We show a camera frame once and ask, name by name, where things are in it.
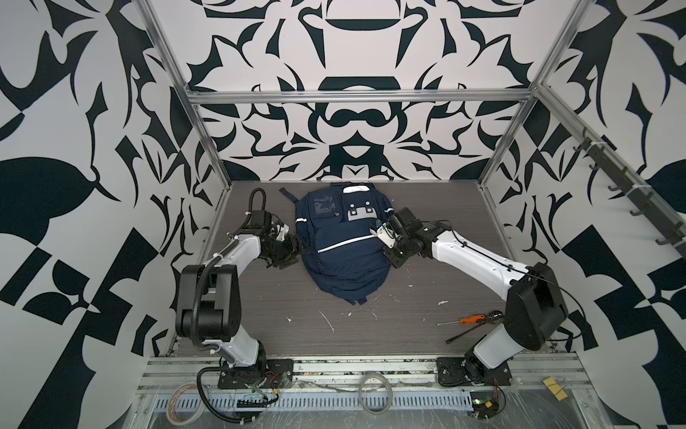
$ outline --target navy blue backpack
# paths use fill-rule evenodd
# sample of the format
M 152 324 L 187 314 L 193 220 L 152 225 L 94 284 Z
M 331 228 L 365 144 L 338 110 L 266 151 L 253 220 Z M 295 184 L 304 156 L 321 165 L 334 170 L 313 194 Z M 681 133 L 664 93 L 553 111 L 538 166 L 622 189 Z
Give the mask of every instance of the navy blue backpack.
M 388 197 L 371 183 L 332 183 L 298 200 L 296 232 L 303 241 L 303 263 L 319 289 L 349 303 L 364 304 L 386 280 L 390 262 L 370 225 L 393 214 Z

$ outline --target gray patch on backpack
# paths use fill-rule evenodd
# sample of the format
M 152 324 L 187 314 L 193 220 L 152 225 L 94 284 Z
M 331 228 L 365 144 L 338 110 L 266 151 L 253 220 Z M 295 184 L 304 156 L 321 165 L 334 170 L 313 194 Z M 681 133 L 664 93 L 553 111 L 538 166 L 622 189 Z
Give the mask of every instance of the gray patch on backpack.
M 377 219 L 377 211 L 374 207 L 358 207 L 355 210 L 348 210 L 348 220 L 364 218 Z
M 316 214 L 333 213 L 336 210 L 336 203 L 332 196 L 313 197 L 312 200 Z

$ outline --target white debris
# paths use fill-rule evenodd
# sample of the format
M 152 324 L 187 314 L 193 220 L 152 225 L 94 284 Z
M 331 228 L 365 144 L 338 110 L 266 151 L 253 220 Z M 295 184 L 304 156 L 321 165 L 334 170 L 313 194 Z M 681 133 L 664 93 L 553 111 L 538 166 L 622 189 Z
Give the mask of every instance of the white debris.
M 329 320 L 328 320 L 327 317 L 324 315 L 324 313 L 319 312 L 319 314 L 321 314 L 322 317 L 327 321 L 327 323 L 329 324 L 329 327 L 331 328 L 331 332 L 335 333 L 335 331 L 333 330 L 333 326 L 331 326 L 331 322 L 329 322 Z

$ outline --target white reflective tab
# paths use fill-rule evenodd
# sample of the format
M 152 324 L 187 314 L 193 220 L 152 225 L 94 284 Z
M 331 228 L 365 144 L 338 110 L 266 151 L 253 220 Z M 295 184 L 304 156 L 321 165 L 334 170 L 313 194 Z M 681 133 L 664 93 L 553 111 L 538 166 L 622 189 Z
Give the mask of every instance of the white reflective tab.
M 343 194 L 352 194 L 353 192 L 367 192 L 369 188 L 365 185 L 348 186 L 343 188 Z
M 368 238 L 374 238 L 374 236 L 373 235 L 365 235 L 364 237 L 351 238 L 349 240 L 345 240 L 344 242 L 336 243 L 333 246 L 324 247 L 322 250 L 317 251 L 317 253 L 330 251 L 332 248 L 337 248 L 340 246 L 344 246 L 346 244 L 350 244 L 350 243 L 354 243 L 354 242 L 358 242 L 358 241 L 362 241 L 362 240 L 367 240 Z

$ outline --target patterned wall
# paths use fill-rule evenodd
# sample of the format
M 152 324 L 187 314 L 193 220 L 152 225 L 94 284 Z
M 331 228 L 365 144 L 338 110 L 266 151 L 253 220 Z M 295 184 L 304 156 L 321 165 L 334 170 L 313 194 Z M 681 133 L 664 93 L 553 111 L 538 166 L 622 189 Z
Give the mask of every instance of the patterned wall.
M 224 104 L 200 109 L 233 180 L 476 179 L 516 102 Z
M 527 87 L 572 0 L 153 0 L 196 91 Z M 476 179 L 514 102 L 204 106 L 233 180 Z
M 121 427 L 222 186 L 129 0 L 0 4 L 3 427 Z
M 686 213 L 686 5 L 599 0 L 553 88 L 679 212 Z M 686 260 L 540 103 L 488 184 L 519 259 L 545 262 L 567 300 L 574 350 L 616 424 L 686 424 Z

